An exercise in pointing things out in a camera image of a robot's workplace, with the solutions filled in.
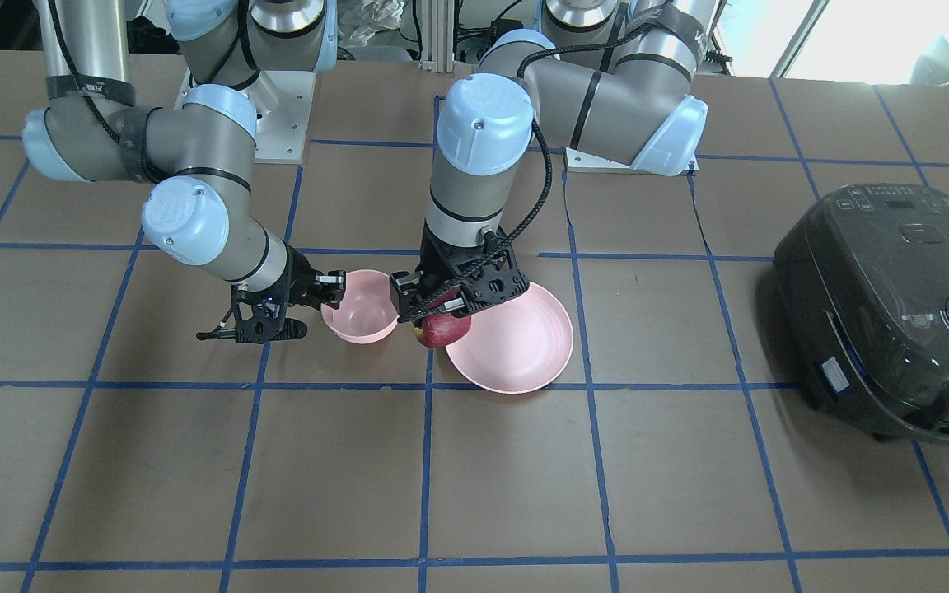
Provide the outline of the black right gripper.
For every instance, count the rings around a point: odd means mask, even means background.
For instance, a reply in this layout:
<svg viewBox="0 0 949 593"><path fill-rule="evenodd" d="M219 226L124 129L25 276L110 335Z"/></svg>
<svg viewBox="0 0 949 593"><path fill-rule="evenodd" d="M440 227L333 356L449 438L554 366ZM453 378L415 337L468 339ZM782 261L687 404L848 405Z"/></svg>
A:
<svg viewBox="0 0 949 593"><path fill-rule="evenodd" d="M306 326L301 320L289 318L288 307L339 309L347 287L346 271L322 273L312 268L297 249L287 246L286 253L287 262L278 281L260 292L233 287L231 308L222 322L210 333L197 333L196 339L237 343L300 340L306 335Z"/></svg>

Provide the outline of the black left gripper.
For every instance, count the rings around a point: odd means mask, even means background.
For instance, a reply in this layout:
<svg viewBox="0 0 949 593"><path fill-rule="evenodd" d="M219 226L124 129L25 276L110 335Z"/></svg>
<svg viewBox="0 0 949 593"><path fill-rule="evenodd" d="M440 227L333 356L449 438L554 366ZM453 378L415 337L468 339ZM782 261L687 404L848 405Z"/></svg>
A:
<svg viewBox="0 0 949 593"><path fill-rule="evenodd" d="M530 288L530 280L517 267L512 237L501 227L489 233L487 244L460 247L438 239L426 226L417 271L390 275L391 301L400 323L432 314L468 318ZM455 289L458 296L444 296Z"/></svg>

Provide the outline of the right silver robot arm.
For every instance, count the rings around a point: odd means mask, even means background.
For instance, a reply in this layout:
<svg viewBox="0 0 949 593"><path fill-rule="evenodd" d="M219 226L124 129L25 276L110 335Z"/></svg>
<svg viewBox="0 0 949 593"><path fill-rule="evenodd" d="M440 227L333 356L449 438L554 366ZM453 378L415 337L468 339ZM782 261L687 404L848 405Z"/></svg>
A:
<svg viewBox="0 0 949 593"><path fill-rule="evenodd" d="M150 184L144 236L229 282L222 322L199 340L298 340L293 306L338 308L343 271L322 273L251 214L264 72L323 72L338 59L334 1L169 1L195 86L176 109L137 104L120 1L38 1L49 103L24 120L26 156L48 179Z"/></svg>

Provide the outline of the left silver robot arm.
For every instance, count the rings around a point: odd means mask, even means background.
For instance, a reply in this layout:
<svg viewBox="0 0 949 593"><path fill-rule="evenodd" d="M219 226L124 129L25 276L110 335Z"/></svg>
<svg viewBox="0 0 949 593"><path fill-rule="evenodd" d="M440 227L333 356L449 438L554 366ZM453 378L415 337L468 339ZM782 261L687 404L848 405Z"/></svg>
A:
<svg viewBox="0 0 949 593"><path fill-rule="evenodd" d="M419 263L393 275L400 322L466 318L526 292L511 232L501 228L532 143L636 171L675 176L695 158L708 107L690 94L714 29L716 1L542 1L537 29L508 31L452 84L437 117Z"/></svg>

